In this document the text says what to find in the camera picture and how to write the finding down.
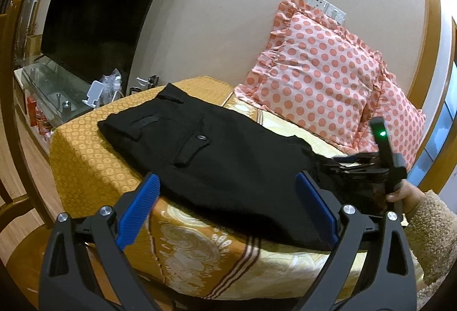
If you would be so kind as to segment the person's right hand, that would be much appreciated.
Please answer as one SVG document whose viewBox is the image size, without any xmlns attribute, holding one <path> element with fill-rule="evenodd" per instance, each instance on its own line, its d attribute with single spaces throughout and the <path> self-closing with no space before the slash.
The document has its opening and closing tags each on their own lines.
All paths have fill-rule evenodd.
<svg viewBox="0 0 457 311">
<path fill-rule="evenodd" d="M 403 213 L 413 215 L 418 206 L 423 201 L 425 193 L 418 187 L 408 182 L 401 180 L 396 186 L 396 190 L 386 195 L 386 201 L 389 203 L 401 202 Z"/>
</svg>

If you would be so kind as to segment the beige fleece sleeve forearm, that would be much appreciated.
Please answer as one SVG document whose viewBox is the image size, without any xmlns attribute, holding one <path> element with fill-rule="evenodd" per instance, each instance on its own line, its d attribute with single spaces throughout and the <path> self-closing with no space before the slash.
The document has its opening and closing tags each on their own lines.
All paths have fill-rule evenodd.
<svg viewBox="0 0 457 311">
<path fill-rule="evenodd" d="M 456 261 L 456 214 L 433 191 L 424 195 L 405 233 L 424 273 L 420 310 L 437 292 Z"/>
</svg>

